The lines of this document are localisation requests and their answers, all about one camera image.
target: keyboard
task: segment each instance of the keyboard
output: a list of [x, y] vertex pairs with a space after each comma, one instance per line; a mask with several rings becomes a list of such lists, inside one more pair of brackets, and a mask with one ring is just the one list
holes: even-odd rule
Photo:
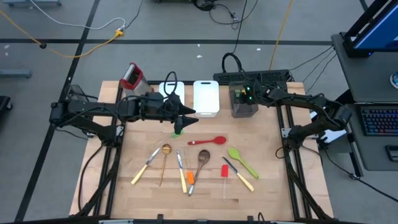
[[358, 105], [366, 136], [398, 136], [398, 105]]
[[[246, 72], [249, 78], [256, 78], [262, 85], [275, 84], [276, 82], [288, 82], [292, 79], [287, 69]], [[230, 82], [244, 81], [245, 78], [239, 72], [216, 73], [213, 75], [214, 81], [220, 85], [228, 85]]]

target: concrete floor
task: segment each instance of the concrete floor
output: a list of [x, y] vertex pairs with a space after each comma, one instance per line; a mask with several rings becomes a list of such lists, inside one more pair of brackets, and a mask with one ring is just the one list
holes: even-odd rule
[[[44, 9], [60, 21], [85, 24], [94, 2], [68, 0], [62, 1], [62, 7], [47, 6]], [[138, 0], [101, 0], [93, 26], [100, 26], [118, 16], [130, 21], [139, 3]], [[220, 0], [220, 3], [230, 6], [239, 17], [244, 1]], [[248, 9], [253, 4], [254, 0], [249, 0]], [[246, 71], [268, 69], [274, 48], [268, 43], [269, 40], [276, 40], [288, 4], [289, 0], [259, 1], [253, 14], [244, 22], [241, 40], [264, 40], [264, 44], [238, 45], [236, 55]], [[49, 44], [49, 47], [64, 54], [75, 54], [83, 29], [55, 24], [38, 10], [29, 7], [10, 8], [2, 4], [0, 7], [33, 36], [64, 39], [63, 44]], [[228, 22], [229, 15], [224, 10], [217, 9], [212, 13], [215, 18]], [[359, 0], [295, 1], [282, 35], [282, 40], [293, 42], [284, 42], [279, 46], [272, 68], [292, 68], [316, 56], [328, 48], [332, 34], [349, 29], [361, 13], [363, 8]], [[4, 18], [0, 19], [0, 26], [6, 31], [0, 32], [0, 68], [28, 68], [33, 72], [31, 79], [0, 80], [0, 95], [10, 96], [14, 103], [14, 109], [2, 120], [0, 128], [0, 222], [12, 222], [15, 219], [49, 126], [50, 104], [58, 100], [68, 72], [74, 72], [72, 83], [79, 84], [91, 95], [99, 93], [103, 80], [118, 80], [129, 62], [139, 64], [148, 80], [162, 80], [171, 70], [177, 72], [180, 80], [211, 79], [214, 73], [221, 71], [223, 54], [233, 50], [234, 45], [228, 42], [211, 44], [208, 40], [233, 40], [238, 33], [230, 26], [215, 24], [207, 12], [201, 12], [191, 4], [167, 0], [162, 4], [154, 4], [151, 0], [144, 0], [139, 17], [121, 38], [136, 41], [104, 46], [81, 58], [77, 67], [71, 69], [72, 59], [61, 58], [24, 40], [17, 43], [15, 39], [26, 37]], [[103, 30], [91, 30], [88, 42], [112, 37], [119, 26], [115, 22]], [[147, 40], [146, 44], [140, 44], [141, 40]], [[157, 40], [174, 41], [160, 43]], [[187, 44], [186, 40], [196, 41]], [[307, 45], [302, 45], [301, 41], [306, 40], [322, 42], [306, 42]], [[95, 45], [85, 44], [83, 52]], [[320, 60], [294, 70], [296, 81], [303, 80]], [[322, 68], [319, 66], [306, 80], [306, 89], [312, 85]], [[228, 61], [227, 70], [234, 69], [234, 63]], [[335, 99], [346, 89], [343, 72], [335, 58], [310, 93], [323, 92]], [[349, 144], [343, 140], [339, 146], [332, 145], [331, 157], [346, 169], [353, 170], [347, 154], [333, 153], [349, 148]], [[55, 133], [25, 220], [68, 215], [85, 144], [84, 140]], [[335, 217], [352, 222], [396, 223], [396, 203], [349, 179], [330, 164], [323, 154], [322, 157]], [[398, 196], [397, 172], [364, 171], [363, 180], [388, 194]]]

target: wooden table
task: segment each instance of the wooden table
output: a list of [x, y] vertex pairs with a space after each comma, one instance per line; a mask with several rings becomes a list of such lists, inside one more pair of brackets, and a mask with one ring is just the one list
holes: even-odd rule
[[[99, 101], [113, 103], [117, 87], [118, 82], [103, 82]], [[291, 93], [304, 94], [302, 83], [288, 83], [288, 88]], [[192, 86], [185, 86], [185, 104], [193, 108]], [[308, 110], [292, 108], [292, 112], [295, 124], [304, 125], [311, 122]], [[108, 125], [111, 118], [95, 117], [94, 121]], [[178, 220], [247, 220], [248, 215], [256, 217], [258, 212], [262, 212], [266, 220], [294, 219], [284, 160], [275, 157], [276, 149], [281, 147], [275, 108], [260, 106], [252, 118], [232, 118], [228, 87], [220, 86], [220, 112], [217, 117], [200, 118], [198, 123], [186, 127], [182, 136], [160, 141], [167, 139], [173, 131], [173, 125], [167, 122], [160, 124], [158, 121], [137, 121], [127, 124], [111, 218], [156, 219], [157, 214], [164, 214], [165, 219]], [[219, 135], [227, 138], [226, 144], [187, 145], [187, 142], [192, 140], [212, 139]], [[164, 158], [161, 152], [156, 155], [138, 183], [132, 185], [130, 183], [132, 178], [153, 151], [163, 143], [169, 143], [173, 151], [167, 156], [162, 186], [159, 187]], [[97, 138], [88, 141], [82, 167], [99, 145], [100, 141]], [[314, 140], [306, 140], [303, 145], [318, 150]], [[239, 149], [242, 158], [257, 171], [260, 178], [254, 179], [238, 161], [231, 159], [238, 171], [254, 186], [255, 191], [250, 192], [232, 170], [229, 170], [227, 200], [223, 203], [221, 199], [223, 179], [220, 173], [224, 161], [221, 156], [228, 157], [229, 147]], [[182, 193], [176, 149], [183, 154], [184, 173], [188, 164], [189, 168], [196, 172], [199, 151], [207, 149], [211, 153], [210, 161], [200, 172], [195, 192], [191, 197]], [[104, 151], [103, 149], [90, 162], [86, 170], [82, 204], [87, 202], [98, 186]], [[333, 212], [319, 155], [305, 149], [301, 149], [300, 153], [307, 189], [321, 208], [332, 217]], [[78, 211], [77, 191], [78, 185], [76, 185], [71, 214]], [[301, 195], [298, 194], [297, 198], [301, 206], [300, 214], [304, 217]], [[103, 197], [101, 213], [104, 213], [105, 200], [106, 197]]]

